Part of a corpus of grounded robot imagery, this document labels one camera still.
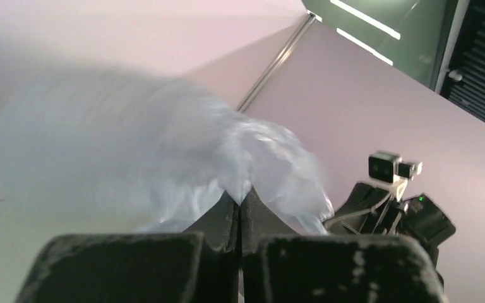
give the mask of black camera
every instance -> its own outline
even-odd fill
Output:
[[[393,184],[400,179],[412,180],[421,173],[421,162],[403,162],[400,155],[377,151],[369,156],[369,177]]]

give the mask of metal rod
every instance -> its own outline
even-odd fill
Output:
[[[259,77],[258,81],[254,83],[248,94],[244,97],[242,102],[237,106],[238,112],[245,112],[246,109],[252,104],[259,92],[263,89],[271,75],[287,60],[291,55],[293,48],[298,40],[304,35],[309,27],[315,22],[316,17],[313,14],[309,14],[308,17],[297,27],[295,32],[291,35],[284,48],[278,53],[276,58],[268,65],[265,72]]]

